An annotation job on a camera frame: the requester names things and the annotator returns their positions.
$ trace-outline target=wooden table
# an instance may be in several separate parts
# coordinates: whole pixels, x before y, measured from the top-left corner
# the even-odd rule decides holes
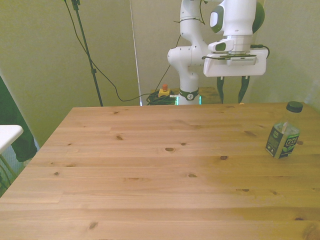
[[[74,108],[0,198],[1,240],[319,240],[320,116],[285,103]]]

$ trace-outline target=cable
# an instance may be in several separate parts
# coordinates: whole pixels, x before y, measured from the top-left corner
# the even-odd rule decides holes
[[[11,185],[11,182],[10,182],[10,179],[9,179],[9,177],[8,177],[8,174],[7,174],[6,170],[5,170],[1,165],[0,165],[0,168],[1,168],[2,171],[4,172],[4,175],[5,175],[6,179],[8,180],[9,184]]]
[[[206,25],[206,24],[205,24],[205,20],[204,20],[204,18],[202,17],[202,9],[201,9],[201,3],[202,3],[202,1],[203,1],[203,0],[200,1],[200,15],[201,15],[202,23],[203,23],[204,25]]]
[[[193,17],[193,18],[182,19],[182,20],[180,20],[180,21],[174,21],[174,22],[179,24],[179,23],[181,23],[182,21],[185,21],[185,20],[198,20],[198,21],[200,21],[200,23],[206,25],[206,24],[205,24],[205,21],[204,21],[204,18],[202,17],[202,9],[201,9],[201,3],[202,3],[202,1],[203,1],[203,0],[200,1],[200,15],[201,15],[201,19],[202,19],[202,20],[197,19],[196,17]]]
[[[69,16],[70,16],[72,25],[73,25],[73,30],[74,30],[75,36],[76,36],[78,42],[80,43],[82,49],[84,50],[84,52],[88,55],[88,53],[87,53],[87,51],[86,51],[83,43],[81,42],[81,40],[80,40],[80,38],[79,38],[79,36],[78,36],[77,29],[76,29],[76,26],[75,26],[75,22],[74,22],[74,19],[73,19],[72,15],[71,15],[69,6],[68,6],[68,4],[67,4],[67,0],[64,0],[64,3],[65,3],[66,8],[67,8],[67,10],[68,10],[68,13],[69,13]],[[177,40],[177,42],[176,42],[176,46],[175,46],[175,47],[178,46],[178,43],[179,43],[180,38],[181,38],[181,35],[179,36],[179,38],[178,38],[178,40]],[[118,93],[118,89],[117,89],[117,87],[114,85],[114,83],[98,68],[98,66],[94,63],[94,61],[92,60],[92,58],[91,58],[91,62],[92,62],[92,64],[96,67],[96,69],[97,69],[97,70],[109,81],[109,83],[114,87],[115,93],[116,93],[116,95],[117,95],[117,97],[118,97],[118,99],[119,99],[120,101],[122,101],[122,102],[129,102],[129,101],[138,99],[138,98],[140,98],[140,97],[142,97],[142,96],[145,96],[145,95],[149,95],[149,96],[150,96],[150,95],[152,94],[152,93],[145,93],[145,94],[142,94],[142,95],[140,95],[140,96],[134,97],[134,98],[132,98],[132,99],[128,99],[128,100],[123,100],[123,99],[121,99],[121,97],[119,96],[119,93]],[[171,66],[171,65],[168,66],[168,68],[167,68],[167,70],[165,71],[164,75],[162,76],[160,82],[159,82],[158,85],[156,86],[156,89],[155,89],[154,92],[157,91],[160,83],[162,82],[162,80],[164,79],[165,75],[167,74],[170,66]]]
[[[148,102],[147,106],[151,105],[169,105],[176,101],[175,97],[170,96],[161,96],[158,97],[159,91],[155,91],[150,96],[147,97],[146,101]]]
[[[269,49],[267,46],[263,45],[263,44],[252,44],[250,47],[251,47],[252,49],[262,49],[262,48],[266,48],[266,49],[268,50],[268,56],[266,56],[266,58],[268,58],[269,55],[270,55],[270,49]]]
[[[76,29],[76,26],[75,26],[75,22],[74,22],[74,19],[73,19],[72,15],[71,15],[69,6],[68,6],[68,4],[67,4],[67,1],[64,0],[64,3],[65,3],[66,8],[67,8],[67,10],[68,10],[68,12],[69,12],[69,16],[70,16],[70,19],[71,19],[71,22],[72,22],[72,25],[73,25],[73,29],[74,29],[75,36],[76,36],[77,40],[79,41],[79,43],[80,43],[82,49],[84,50],[84,52],[88,55],[88,53],[87,53],[87,51],[86,51],[83,43],[81,42],[81,40],[80,40],[80,38],[79,38],[79,36],[78,36],[77,29]],[[140,98],[141,96],[150,95],[150,94],[151,94],[151,93],[142,94],[142,95],[140,95],[140,96],[137,96],[137,97],[132,98],[132,99],[129,99],[129,100],[123,100],[123,99],[121,99],[121,97],[120,97],[119,94],[118,94],[118,89],[117,89],[117,87],[114,85],[114,83],[98,68],[98,66],[94,63],[94,61],[92,60],[92,58],[91,58],[91,62],[92,62],[92,64],[96,67],[96,69],[112,84],[112,86],[113,86],[114,89],[115,89],[115,93],[116,93],[116,95],[117,95],[117,97],[119,98],[120,101],[122,101],[122,102],[128,102],[128,101],[132,101],[132,100],[138,99],[138,98]]]

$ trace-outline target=green label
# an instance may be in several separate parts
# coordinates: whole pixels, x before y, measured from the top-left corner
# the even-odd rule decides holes
[[[299,138],[299,134],[288,136],[282,148],[282,152],[279,156],[280,159],[288,157],[293,152],[296,146],[296,143],[298,141],[298,138]]]
[[[279,144],[284,135],[279,132],[275,127],[272,128],[268,142],[266,143],[265,149],[272,155],[275,156],[279,148]]]

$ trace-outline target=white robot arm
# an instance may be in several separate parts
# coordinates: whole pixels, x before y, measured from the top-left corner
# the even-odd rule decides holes
[[[172,48],[168,53],[168,62],[177,70],[180,77],[179,104],[199,104],[198,74],[190,72],[190,66],[203,66],[202,59],[210,53],[200,31],[201,0],[183,0],[180,10],[180,34],[191,46]]]
[[[207,77],[218,77],[218,90],[223,102],[224,77],[242,76],[239,93],[241,102],[250,76],[263,75],[266,71],[265,49],[251,50],[252,36],[264,20],[263,7],[256,0],[211,0],[222,2],[211,13],[210,26],[223,39],[209,44],[200,32],[201,0],[182,0],[180,34],[191,46],[176,47],[169,51],[168,61],[180,77],[179,104],[199,104],[198,75],[189,72],[190,66],[203,66]]]

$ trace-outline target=black stand pole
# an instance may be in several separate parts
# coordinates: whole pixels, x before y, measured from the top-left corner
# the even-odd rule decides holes
[[[98,97],[99,97],[100,106],[103,107],[104,105],[102,103],[102,99],[101,99],[101,95],[100,95],[100,91],[99,91],[99,87],[98,87],[98,82],[97,82],[97,78],[96,78],[97,70],[93,67],[92,60],[91,60],[90,53],[89,53],[89,49],[88,49],[88,45],[87,45],[87,41],[86,41],[86,37],[85,37],[85,32],[84,32],[84,29],[82,27],[81,19],[80,19],[80,16],[79,16],[78,5],[80,5],[80,0],[71,0],[71,1],[72,1],[73,9],[75,10],[76,16],[77,16],[78,21],[79,21],[79,25],[80,25],[80,29],[81,29],[81,33],[82,33],[82,37],[83,37],[83,42],[84,42],[86,54],[87,54],[88,59],[89,59],[89,63],[90,63],[90,67],[91,67],[91,73],[92,73],[92,76],[93,76],[96,92],[97,92]]]

